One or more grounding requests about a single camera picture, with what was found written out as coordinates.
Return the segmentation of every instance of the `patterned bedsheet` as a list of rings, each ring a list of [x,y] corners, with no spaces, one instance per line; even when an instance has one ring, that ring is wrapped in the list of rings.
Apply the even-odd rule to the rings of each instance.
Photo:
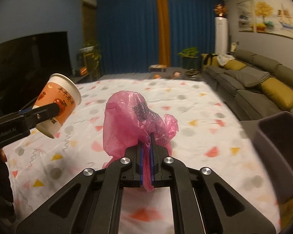
[[[104,110],[121,90],[137,91],[158,113],[172,114],[179,132],[173,156],[188,167],[212,168],[280,231],[279,209],[268,175],[240,123],[204,82],[183,80],[102,80],[78,85],[82,102],[55,139],[36,129],[4,148],[8,157],[16,216],[23,220],[83,169],[101,169]],[[169,188],[151,193],[124,190],[119,233],[173,234]]]

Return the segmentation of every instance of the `gray wall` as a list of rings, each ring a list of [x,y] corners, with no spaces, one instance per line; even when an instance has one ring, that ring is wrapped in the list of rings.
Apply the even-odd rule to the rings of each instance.
[[[81,0],[0,0],[0,43],[33,34],[67,31],[71,65],[82,47]]]
[[[285,37],[262,34],[238,32],[238,12],[236,4],[247,0],[228,0],[229,34],[232,42],[239,41],[239,49],[252,51],[281,62],[283,65],[293,69],[293,40]]]

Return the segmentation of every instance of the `gray sofa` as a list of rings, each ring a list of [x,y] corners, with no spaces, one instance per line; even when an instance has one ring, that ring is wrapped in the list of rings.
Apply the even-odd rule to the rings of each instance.
[[[293,70],[268,57],[246,50],[236,50],[235,58],[245,65],[270,73],[293,90]],[[203,80],[220,96],[240,120],[259,120],[281,112],[277,105],[266,97],[260,87],[245,88],[233,77],[224,74],[221,67],[207,66]]]

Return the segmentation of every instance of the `person's hand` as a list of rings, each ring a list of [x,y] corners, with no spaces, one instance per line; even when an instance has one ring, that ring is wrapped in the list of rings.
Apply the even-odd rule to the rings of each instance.
[[[3,149],[0,149],[0,160],[2,162],[4,162],[4,163],[8,161],[8,159],[6,158],[6,155],[5,155],[4,151],[3,151]]]

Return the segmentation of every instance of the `blue curtain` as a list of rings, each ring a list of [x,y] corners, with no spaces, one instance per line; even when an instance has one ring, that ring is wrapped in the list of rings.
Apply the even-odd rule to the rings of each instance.
[[[156,0],[98,0],[104,74],[147,72],[158,63]]]
[[[171,66],[180,66],[178,52],[196,46],[199,52],[215,50],[215,5],[223,0],[168,0]]]

